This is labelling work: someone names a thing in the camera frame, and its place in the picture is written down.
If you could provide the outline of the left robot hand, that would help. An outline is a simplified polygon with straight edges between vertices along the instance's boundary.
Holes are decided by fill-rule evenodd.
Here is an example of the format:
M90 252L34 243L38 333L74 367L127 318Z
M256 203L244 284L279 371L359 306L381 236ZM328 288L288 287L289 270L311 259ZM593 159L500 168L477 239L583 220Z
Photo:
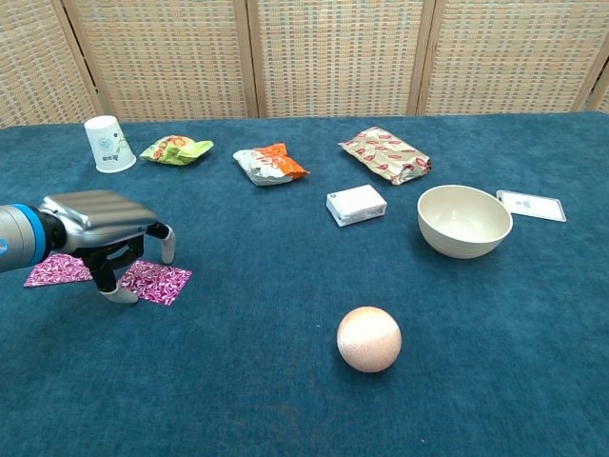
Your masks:
M144 253L144 237L162 243L162 262L175 257L171 226L143 205L110 190L86 190L45 197L41 213L63 228L51 243L55 251L80 259L100 294L119 304L134 304L138 296L118 286L114 271L129 266Z

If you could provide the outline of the pink patterned paper square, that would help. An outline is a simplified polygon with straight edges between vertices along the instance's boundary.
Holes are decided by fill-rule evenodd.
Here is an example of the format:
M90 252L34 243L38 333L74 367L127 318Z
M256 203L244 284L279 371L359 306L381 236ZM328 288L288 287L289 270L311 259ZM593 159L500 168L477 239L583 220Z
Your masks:
M139 299L171 306L192 276L192 271L147 261L134 262L118 281Z
M90 281L92 276L79 258L64 253L50 255L30 272L25 288Z

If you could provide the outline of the white paper cup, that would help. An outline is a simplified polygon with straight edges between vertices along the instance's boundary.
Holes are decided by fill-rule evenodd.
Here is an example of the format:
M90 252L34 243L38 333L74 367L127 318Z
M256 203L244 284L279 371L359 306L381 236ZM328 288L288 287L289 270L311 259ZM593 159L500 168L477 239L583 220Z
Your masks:
M84 123L84 128L98 171L115 173L135 164L136 157L114 116L90 118Z

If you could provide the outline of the green snack bag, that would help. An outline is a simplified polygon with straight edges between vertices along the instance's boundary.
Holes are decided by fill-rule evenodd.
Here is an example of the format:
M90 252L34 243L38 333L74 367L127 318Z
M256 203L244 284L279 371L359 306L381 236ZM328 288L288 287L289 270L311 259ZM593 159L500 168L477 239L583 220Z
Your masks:
M210 140L196 141L182 135L169 135L146 148L139 157L157 164L187 166L213 147L214 143Z

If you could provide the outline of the woven folding screen panel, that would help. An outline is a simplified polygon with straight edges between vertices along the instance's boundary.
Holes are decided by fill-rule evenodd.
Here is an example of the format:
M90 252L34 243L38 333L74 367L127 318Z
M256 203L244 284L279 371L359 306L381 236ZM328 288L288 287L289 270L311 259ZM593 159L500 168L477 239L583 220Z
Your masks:
M0 0L0 129L101 112L62 0Z
M571 111L602 111L609 113L609 57L595 79L586 77Z
M438 2L245 0L256 114L417 114Z
M122 121L259 114L250 0L62 0L103 113Z
M583 109L609 58L609 0L431 0L416 112Z

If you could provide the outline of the blue carpet table cover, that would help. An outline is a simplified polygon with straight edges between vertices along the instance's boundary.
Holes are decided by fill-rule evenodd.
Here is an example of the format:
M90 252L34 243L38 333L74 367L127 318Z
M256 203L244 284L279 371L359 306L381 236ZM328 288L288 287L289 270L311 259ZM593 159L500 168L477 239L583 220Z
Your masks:
M432 169L394 186L340 146L373 127ZM135 151L170 134L214 147L104 174L79 124L0 129L0 205L113 190L173 227L192 271L169 307L0 274L0 457L609 457L609 114L123 131ZM232 155L276 143L310 174L256 186ZM385 215L339 227L326 195L363 185ZM566 221L511 213L494 250L448 257L417 212L443 185L557 198ZM402 333L376 373L336 342L366 306Z

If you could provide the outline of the orange white snack bag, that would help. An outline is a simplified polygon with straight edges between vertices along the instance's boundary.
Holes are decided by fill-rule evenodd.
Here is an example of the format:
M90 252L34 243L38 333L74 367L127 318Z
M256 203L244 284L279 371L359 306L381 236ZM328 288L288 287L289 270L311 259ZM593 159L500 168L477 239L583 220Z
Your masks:
M237 150L232 157L256 186L281 185L310 174L288 155L285 143Z

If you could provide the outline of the small white cardboard box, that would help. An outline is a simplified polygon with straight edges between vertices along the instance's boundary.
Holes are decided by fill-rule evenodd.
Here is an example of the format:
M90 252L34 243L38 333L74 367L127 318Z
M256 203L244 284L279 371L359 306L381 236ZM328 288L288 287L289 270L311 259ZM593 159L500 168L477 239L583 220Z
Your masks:
M339 227L384 216L387 207L371 185L328 193L325 205Z

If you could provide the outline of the gold red-print snack package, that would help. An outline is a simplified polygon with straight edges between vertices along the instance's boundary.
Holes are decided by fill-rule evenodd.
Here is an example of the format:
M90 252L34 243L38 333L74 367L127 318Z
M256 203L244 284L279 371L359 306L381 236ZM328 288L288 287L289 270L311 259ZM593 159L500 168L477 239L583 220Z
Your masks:
M423 177L432 169L426 154L379 127L363 130L340 146L394 186Z

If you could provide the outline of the peach ball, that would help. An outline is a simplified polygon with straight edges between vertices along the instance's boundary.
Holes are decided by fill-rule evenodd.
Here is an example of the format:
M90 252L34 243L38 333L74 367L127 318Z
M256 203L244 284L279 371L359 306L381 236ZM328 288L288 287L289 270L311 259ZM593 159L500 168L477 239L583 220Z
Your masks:
M337 348L344 361L364 373L391 367L402 349L402 333L385 310L359 307L349 311L337 330Z

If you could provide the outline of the cream bowl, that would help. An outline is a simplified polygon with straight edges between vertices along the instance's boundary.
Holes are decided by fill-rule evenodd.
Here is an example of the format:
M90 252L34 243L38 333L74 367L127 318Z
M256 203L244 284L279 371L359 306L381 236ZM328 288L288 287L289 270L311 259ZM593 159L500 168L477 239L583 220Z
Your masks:
M437 252L473 259L494 250L511 232L513 218L494 196L462 185L426 190L417 203L419 229Z

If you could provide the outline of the white card in holder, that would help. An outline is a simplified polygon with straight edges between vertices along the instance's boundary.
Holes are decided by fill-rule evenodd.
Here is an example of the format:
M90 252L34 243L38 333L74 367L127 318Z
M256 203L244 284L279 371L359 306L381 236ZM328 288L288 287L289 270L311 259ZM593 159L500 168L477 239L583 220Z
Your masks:
M561 201L538 195L499 189L496 197L512 214L540 218L555 222L565 222L566 216Z

